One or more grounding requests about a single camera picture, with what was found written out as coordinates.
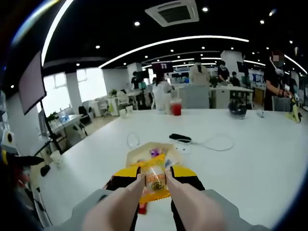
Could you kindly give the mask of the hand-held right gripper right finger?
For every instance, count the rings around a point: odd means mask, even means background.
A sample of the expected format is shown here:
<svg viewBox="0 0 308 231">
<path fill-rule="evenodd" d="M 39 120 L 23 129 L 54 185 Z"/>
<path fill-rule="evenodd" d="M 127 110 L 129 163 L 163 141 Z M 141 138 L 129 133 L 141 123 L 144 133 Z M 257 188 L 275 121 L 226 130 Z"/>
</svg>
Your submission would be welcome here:
<svg viewBox="0 0 308 231">
<path fill-rule="evenodd" d="M 171 211 L 178 231 L 239 231 L 238 208 L 213 190 L 206 190 L 195 172 L 170 168 Z"/>
</svg>

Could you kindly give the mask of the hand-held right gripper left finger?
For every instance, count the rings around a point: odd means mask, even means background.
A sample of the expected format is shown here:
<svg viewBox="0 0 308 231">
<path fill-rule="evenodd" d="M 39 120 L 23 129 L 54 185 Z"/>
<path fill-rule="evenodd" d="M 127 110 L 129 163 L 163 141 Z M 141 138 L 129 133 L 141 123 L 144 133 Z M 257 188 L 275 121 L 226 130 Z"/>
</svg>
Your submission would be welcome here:
<svg viewBox="0 0 308 231">
<path fill-rule="evenodd" d="M 105 189 L 109 193 L 85 215 L 83 231 L 133 231 L 141 198 L 141 168 L 115 173 Z"/>
</svg>

